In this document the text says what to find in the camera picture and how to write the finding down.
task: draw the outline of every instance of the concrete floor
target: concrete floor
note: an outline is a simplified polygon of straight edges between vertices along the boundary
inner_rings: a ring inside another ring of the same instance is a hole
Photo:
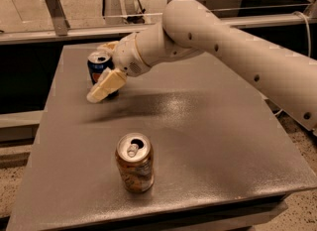
[[[165,0],[141,0],[148,13],[160,13]],[[100,16],[101,0],[61,0],[72,28],[105,27]],[[0,0],[0,30],[25,32],[52,30],[53,24],[44,0]],[[290,117],[279,118],[289,137],[300,150],[311,169],[317,173],[317,139],[303,130]],[[0,145],[0,218],[10,215],[15,195],[32,146]],[[286,198],[288,210],[258,231],[317,231],[317,190],[295,193]]]

